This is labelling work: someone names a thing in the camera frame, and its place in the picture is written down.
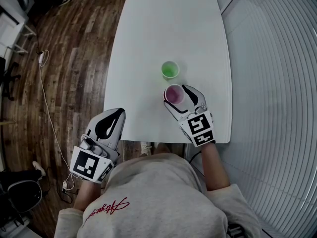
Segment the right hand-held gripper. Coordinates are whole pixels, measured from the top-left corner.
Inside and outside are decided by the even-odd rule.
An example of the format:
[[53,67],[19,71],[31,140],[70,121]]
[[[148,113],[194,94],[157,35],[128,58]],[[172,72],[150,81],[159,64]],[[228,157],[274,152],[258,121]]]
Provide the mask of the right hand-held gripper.
[[183,90],[194,105],[194,112],[181,111],[174,104],[164,100],[164,106],[178,121],[178,124],[195,147],[206,143],[215,143],[212,115],[207,110],[206,100],[199,90],[189,85],[182,85]]

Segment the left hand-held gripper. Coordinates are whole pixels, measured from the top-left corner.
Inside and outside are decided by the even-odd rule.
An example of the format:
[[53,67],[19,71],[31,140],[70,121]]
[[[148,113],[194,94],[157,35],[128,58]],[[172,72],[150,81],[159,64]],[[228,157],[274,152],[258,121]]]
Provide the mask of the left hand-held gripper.
[[106,110],[93,117],[82,134],[79,146],[74,146],[70,171],[85,180],[102,183],[115,167],[119,153],[126,113],[123,108]]

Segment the green plastic cup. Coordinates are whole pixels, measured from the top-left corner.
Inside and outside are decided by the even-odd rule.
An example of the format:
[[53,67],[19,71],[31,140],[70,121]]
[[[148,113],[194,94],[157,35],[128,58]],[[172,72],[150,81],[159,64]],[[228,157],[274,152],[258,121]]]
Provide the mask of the green plastic cup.
[[161,66],[161,73],[165,80],[174,79],[179,74],[179,66],[174,61],[166,61]]

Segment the person's left forearm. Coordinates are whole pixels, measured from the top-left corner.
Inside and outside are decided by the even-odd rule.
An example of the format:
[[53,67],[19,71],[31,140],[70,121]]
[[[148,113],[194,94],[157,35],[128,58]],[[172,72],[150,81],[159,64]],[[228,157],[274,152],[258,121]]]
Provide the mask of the person's left forearm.
[[85,211],[86,208],[101,195],[101,184],[89,180],[83,180],[73,208]]

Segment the person's right forearm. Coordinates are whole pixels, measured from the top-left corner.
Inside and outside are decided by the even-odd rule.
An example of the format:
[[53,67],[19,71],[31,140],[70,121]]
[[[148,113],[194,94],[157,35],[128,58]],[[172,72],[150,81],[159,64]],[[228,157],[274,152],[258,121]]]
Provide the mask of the person's right forearm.
[[229,177],[214,143],[202,146],[201,157],[207,191],[229,187]]

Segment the person's white shoe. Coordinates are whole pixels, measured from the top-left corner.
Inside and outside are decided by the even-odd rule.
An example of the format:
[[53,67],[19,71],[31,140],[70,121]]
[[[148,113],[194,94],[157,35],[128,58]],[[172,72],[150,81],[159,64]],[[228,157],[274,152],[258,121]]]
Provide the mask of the person's white shoe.
[[141,146],[140,157],[146,157],[146,156],[150,156],[152,154],[152,152],[151,152],[151,148],[152,148],[151,142],[140,142],[140,146]]

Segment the person's grey sweatshirt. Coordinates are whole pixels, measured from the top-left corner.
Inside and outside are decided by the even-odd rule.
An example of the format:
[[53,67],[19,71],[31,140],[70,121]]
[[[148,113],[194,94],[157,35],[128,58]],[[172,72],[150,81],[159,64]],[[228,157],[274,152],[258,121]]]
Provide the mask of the person's grey sweatshirt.
[[104,193],[84,211],[59,212],[55,238],[248,238],[261,227],[239,187],[204,191],[190,164],[157,154],[119,164]]

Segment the white venetian blinds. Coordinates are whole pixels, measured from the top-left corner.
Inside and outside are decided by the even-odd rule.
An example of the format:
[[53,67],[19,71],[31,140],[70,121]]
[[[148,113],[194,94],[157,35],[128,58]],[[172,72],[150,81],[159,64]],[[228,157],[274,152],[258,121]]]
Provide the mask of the white venetian blinds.
[[276,238],[317,235],[317,0],[234,0],[223,15],[232,132],[222,157]]

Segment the white power strip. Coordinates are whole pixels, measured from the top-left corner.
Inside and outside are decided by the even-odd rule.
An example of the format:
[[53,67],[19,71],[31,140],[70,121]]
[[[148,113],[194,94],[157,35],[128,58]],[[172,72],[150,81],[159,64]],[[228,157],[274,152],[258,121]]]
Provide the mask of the white power strip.
[[49,56],[50,56],[50,52],[48,50],[44,50],[40,52],[39,59],[38,59],[38,64],[40,67],[43,67],[46,64]]

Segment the black mesh office chair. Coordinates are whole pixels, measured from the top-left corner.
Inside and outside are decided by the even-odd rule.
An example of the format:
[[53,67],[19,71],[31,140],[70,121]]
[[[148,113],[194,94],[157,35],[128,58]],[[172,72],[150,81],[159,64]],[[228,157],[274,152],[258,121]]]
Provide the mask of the black mesh office chair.
[[14,98],[10,95],[10,82],[14,82],[16,79],[20,79],[21,75],[12,76],[11,73],[14,68],[18,68],[19,64],[14,62],[8,70],[5,70],[5,58],[0,57],[0,86],[3,85],[2,96],[7,97],[9,100],[13,101]]

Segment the white stool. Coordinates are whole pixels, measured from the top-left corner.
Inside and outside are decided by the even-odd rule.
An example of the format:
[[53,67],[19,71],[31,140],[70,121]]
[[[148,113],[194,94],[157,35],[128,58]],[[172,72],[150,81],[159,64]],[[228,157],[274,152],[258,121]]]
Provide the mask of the white stool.
[[0,13],[0,57],[9,52],[28,54],[24,48],[27,39],[37,34],[25,23],[18,23],[7,12]]

